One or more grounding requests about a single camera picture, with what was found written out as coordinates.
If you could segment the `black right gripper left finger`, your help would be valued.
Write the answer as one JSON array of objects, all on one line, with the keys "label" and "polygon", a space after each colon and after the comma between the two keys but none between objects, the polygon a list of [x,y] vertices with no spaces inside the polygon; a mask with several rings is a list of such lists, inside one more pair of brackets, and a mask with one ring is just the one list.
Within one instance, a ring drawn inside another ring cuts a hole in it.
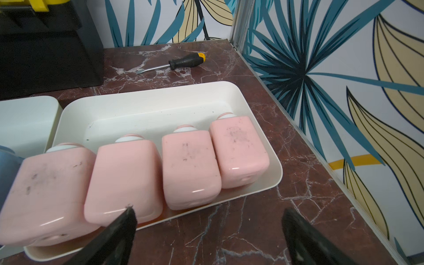
[{"label": "black right gripper left finger", "polygon": [[132,207],[127,207],[67,265],[127,265],[133,246],[137,220]]}]

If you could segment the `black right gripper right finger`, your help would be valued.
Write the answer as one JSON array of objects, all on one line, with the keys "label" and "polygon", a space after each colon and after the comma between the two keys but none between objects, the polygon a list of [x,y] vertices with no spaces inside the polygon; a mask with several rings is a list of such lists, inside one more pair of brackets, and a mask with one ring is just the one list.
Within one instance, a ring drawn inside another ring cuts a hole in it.
[{"label": "black right gripper right finger", "polygon": [[294,265],[356,264],[293,208],[285,209],[282,230]]}]

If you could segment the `pink pencil sharpener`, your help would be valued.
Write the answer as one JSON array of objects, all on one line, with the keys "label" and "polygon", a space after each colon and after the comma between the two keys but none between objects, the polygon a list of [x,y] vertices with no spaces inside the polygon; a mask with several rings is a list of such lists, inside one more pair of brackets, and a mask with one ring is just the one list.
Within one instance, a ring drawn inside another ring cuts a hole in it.
[{"label": "pink pencil sharpener", "polygon": [[268,153],[249,117],[223,113],[210,124],[209,132],[223,189],[252,184],[268,169]]},{"label": "pink pencil sharpener", "polygon": [[180,125],[162,137],[165,200],[171,210],[211,203],[221,192],[221,175],[207,130]]},{"label": "pink pencil sharpener", "polygon": [[71,143],[24,159],[1,210],[1,245],[52,246],[98,230],[84,216],[95,160]]},{"label": "pink pencil sharpener", "polygon": [[98,149],[84,205],[89,223],[108,226],[128,207],[139,224],[150,222],[164,204],[162,161],[151,140],[129,134]]}]

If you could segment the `blue pencil sharpener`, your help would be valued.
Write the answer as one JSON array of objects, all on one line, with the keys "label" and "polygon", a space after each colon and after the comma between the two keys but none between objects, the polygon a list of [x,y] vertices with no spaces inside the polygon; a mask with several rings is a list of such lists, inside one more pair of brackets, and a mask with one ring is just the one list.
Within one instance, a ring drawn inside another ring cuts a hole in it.
[{"label": "blue pencil sharpener", "polygon": [[1,208],[3,208],[23,160],[12,149],[1,146]]}]

